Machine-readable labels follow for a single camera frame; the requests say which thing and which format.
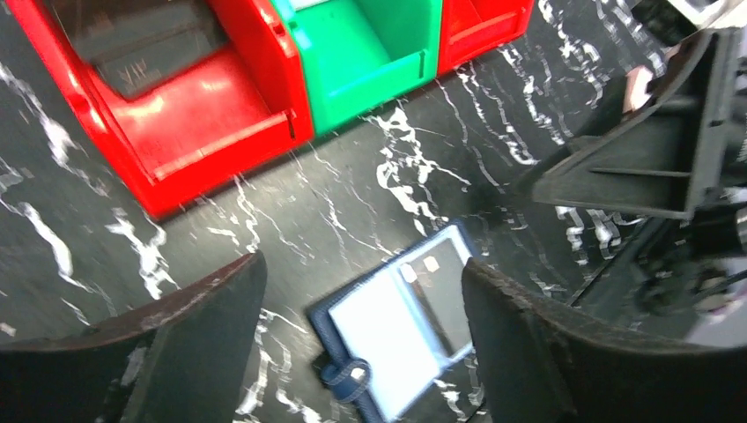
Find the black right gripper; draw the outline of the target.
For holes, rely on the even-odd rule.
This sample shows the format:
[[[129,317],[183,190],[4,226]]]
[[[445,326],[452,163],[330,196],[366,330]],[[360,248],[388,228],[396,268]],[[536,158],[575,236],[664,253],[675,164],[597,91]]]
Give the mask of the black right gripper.
[[[615,81],[596,123],[513,185],[538,203],[665,218],[636,253],[636,306],[651,315],[721,312],[746,280],[725,265],[746,257],[746,202],[725,189],[744,185],[742,40],[737,27],[687,37],[632,113]]]

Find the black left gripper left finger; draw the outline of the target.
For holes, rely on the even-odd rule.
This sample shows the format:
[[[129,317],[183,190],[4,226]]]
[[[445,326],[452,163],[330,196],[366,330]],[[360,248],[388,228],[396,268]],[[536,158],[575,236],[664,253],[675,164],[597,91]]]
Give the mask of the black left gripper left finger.
[[[247,254],[77,335],[3,345],[2,421],[232,421],[267,279]]]

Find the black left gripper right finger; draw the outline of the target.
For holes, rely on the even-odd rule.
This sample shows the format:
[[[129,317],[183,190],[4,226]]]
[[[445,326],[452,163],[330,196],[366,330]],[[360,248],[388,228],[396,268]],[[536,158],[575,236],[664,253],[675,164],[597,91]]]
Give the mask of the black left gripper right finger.
[[[496,422],[743,422],[746,350],[622,328],[478,260],[462,297]]]

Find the blue leather card holder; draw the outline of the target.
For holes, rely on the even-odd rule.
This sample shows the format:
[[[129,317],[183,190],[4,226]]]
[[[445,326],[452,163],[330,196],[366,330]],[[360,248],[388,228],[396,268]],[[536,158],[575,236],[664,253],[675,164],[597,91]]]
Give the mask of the blue leather card holder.
[[[472,241],[455,220],[307,309],[327,356],[319,367],[322,386],[337,402],[351,405],[364,422],[467,419],[455,398],[442,393],[468,380],[461,366],[473,351],[472,340],[457,360],[443,356],[398,270],[413,249],[452,234],[463,238],[473,257]]]

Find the black card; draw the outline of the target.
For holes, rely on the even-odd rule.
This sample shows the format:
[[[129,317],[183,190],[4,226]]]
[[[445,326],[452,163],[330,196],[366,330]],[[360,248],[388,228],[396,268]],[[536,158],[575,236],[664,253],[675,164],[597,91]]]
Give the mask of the black card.
[[[77,56],[113,91],[134,99],[223,47],[205,1],[46,1]]]
[[[471,346],[461,282],[470,257],[463,238],[452,234],[419,245],[398,268],[433,331],[440,353],[450,360],[462,357]]]

